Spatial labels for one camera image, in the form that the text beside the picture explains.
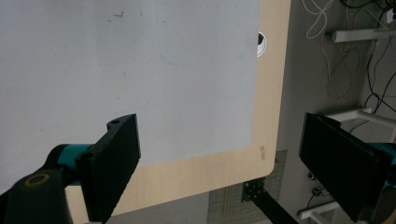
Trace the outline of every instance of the wooden surface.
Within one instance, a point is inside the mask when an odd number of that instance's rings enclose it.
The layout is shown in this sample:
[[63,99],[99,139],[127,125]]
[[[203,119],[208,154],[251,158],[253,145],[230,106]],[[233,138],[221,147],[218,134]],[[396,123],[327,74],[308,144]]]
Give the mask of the wooden surface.
[[[267,49],[258,59],[252,142],[248,147],[139,167],[113,215],[269,175],[274,168],[290,0],[262,0]],[[66,189],[75,223],[87,222],[79,187]]]

